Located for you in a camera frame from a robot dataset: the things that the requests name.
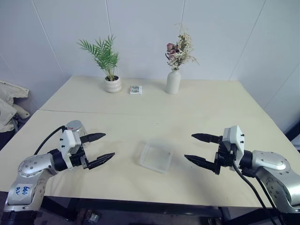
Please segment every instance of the wooden table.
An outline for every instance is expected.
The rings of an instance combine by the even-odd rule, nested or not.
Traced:
[[[239,82],[182,81],[176,95],[163,91],[165,81],[124,79],[120,93],[102,90],[95,77],[72,77],[38,110],[0,151],[1,191],[8,191],[19,163],[32,155],[55,128],[80,120],[88,133],[107,136],[86,149],[90,160],[109,152],[115,156],[92,170],[82,167],[50,178],[46,195],[130,200],[205,206],[260,207],[252,190],[229,168],[219,176],[197,167],[184,154],[214,160],[218,146],[200,142],[194,133],[222,135],[224,128],[239,125],[247,150],[284,155],[300,173],[300,154],[272,119]],[[129,95],[129,85],[142,85],[143,95]],[[59,146],[60,134],[43,147],[46,153]],[[145,143],[163,139],[176,146],[169,171],[160,174],[138,164]],[[269,206],[260,186],[250,179]]]

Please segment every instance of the clear plastic box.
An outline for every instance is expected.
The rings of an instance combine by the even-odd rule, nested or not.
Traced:
[[[165,173],[171,164],[173,146],[162,140],[150,140],[146,143],[140,157],[140,165],[148,169]]]

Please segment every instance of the floor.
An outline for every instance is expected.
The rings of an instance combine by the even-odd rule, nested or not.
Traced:
[[[3,207],[7,198],[6,192],[0,192],[0,217],[3,213]],[[54,198],[55,201],[67,207],[68,198]],[[245,214],[253,209],[249,208],[230,208],[230,215],[235,218]],[[44,210],[41,210],[41,217],[35,220],[35,225],[73,225],[73,222],[66,221],[64,218],[58,217]],[[165,215],[154,213],[136,213],[113,210],[99,210],[96,212],[99,220],[93,225],[204,225],[198,216],[189,215]],[[256,223],[257,225],[271,225],[271,222]]]

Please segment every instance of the white ceramic pot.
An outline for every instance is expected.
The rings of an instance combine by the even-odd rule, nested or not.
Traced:
[[[109,93],[115,93],[122,89],[121,79],[118,76],[115,76],[117,79],[114,81],[109,81],[106,77],[104,79],[105,90]]]
[[[165,91],[171,95],[176,94],[179,90],[180,79],[181,79],[181,76],[180,76],[179,70],[172,69],[172,72],[170,72],[168,75]]]

